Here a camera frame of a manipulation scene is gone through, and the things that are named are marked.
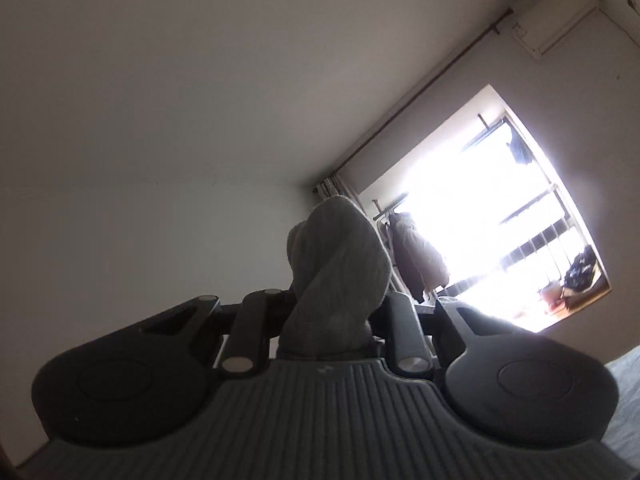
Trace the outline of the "pink bowl on sill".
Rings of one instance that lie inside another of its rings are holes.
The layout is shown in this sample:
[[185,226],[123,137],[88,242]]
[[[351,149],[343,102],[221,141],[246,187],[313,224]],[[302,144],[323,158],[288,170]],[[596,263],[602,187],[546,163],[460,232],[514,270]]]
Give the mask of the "pink bowl on sill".
[[549,283],[541,289],[540,298],[544,300],[550,311],[559,309],[564,304],[563,286],[558,281]]

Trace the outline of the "grey bed sheet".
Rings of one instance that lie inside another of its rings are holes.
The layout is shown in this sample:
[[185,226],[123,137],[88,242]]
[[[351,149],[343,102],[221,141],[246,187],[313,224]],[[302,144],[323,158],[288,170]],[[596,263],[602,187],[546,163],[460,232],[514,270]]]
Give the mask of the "grey bed sheet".
[[640,465],[640,347],[606,364],[618,388],[618,403],[602,442],[630,466]]

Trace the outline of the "hanging dark garment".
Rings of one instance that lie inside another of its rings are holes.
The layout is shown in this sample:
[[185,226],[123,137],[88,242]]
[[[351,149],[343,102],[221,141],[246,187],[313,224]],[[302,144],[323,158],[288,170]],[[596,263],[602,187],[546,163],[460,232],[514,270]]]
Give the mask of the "hanging dark garment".
[[508,148],[517,164],[528,165],[534,161],[532,151],[514,127],[511,127],[511,140],[508,142]]

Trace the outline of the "grey sweatshirt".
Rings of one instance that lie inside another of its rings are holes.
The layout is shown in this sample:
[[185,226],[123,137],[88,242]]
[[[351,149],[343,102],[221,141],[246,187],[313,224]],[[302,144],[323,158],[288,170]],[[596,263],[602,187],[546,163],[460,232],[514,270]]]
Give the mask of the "grey sweatshirt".
[[373,346],[370,315],[382,304],[392,265],[378,232],[345,196],[314,207],[288,233],[296,305],[279,336],[278,357],[337,361]]

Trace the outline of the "grey window curtain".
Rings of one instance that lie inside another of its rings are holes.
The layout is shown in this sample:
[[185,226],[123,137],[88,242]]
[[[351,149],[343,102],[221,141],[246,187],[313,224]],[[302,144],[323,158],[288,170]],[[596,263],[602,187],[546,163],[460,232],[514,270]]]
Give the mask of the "grey window curtain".
[[343,196],[351,200],[359,209],[362,209],[358,194],[339,175],[330,174],[314,186],[314,192],[320,200],[327,200],[334,196]]

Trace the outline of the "dark clothes on sill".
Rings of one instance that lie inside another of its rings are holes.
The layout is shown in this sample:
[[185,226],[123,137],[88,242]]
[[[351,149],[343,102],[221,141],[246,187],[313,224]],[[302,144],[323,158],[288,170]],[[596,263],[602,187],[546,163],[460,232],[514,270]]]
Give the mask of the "dark clothes on sill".
[[584,292],[591,287],[596,274],[597,257],[591,246],[578,254],[564,276],[564,287],[573,292]]

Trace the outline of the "coat on rack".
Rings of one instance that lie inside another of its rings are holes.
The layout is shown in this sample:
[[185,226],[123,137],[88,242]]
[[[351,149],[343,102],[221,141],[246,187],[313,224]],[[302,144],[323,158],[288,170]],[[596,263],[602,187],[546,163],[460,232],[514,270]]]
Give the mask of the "coat on rack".
[[399,275],[418,304],[436,288],[448,285],[444,259],[420,234],[408,214],[390,215],[390,239]]

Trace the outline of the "white air conditioner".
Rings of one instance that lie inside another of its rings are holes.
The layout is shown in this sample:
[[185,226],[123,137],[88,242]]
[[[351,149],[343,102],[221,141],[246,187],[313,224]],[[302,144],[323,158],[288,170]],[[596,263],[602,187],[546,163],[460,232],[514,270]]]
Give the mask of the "white air conditioner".
[[539,0],[512,26],[515,41],[540,60],[576,26],[599,9],[599,0]]

